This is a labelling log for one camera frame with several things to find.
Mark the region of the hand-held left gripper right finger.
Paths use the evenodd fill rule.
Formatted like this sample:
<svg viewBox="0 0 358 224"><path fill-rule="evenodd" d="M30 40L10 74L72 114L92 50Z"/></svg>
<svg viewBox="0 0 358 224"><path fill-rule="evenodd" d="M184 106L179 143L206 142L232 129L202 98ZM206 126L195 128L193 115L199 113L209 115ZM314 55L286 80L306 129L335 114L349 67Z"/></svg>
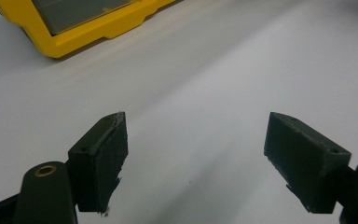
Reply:
<svg viewBox="0 0 358 224"><path fill-rule="evenodd" d="M336 204L338 174L351 153L299 119L269 114L264 155L307 211L330 214Z"/></svg>

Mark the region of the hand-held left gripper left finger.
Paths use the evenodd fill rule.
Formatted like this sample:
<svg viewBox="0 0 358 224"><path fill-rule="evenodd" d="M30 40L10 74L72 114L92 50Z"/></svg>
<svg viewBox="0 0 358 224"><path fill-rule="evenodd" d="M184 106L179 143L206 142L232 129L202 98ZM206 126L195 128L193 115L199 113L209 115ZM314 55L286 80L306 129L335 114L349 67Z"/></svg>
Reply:
<svg viewBox="0 0 358 224"><path fill-rule="evenodd" d="M70 148L67 166L80 212L108 210L128 153L124 112L101 118Z"/></svg>

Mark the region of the yellow drawer organizer case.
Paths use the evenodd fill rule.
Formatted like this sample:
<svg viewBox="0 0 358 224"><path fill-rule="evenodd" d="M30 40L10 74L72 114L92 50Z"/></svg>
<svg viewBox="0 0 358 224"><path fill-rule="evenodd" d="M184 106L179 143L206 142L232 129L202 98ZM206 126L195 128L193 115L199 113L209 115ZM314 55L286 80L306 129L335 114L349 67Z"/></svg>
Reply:
<svg viewBox="0 0 358 224"><path fill-rule="evenodd" d="M31 0L0 0L0 13L20 26L41 54L61 58L96 40L112 39L140 26L148 16L175 0L135 0L96 19L53 35Z"/></svg>

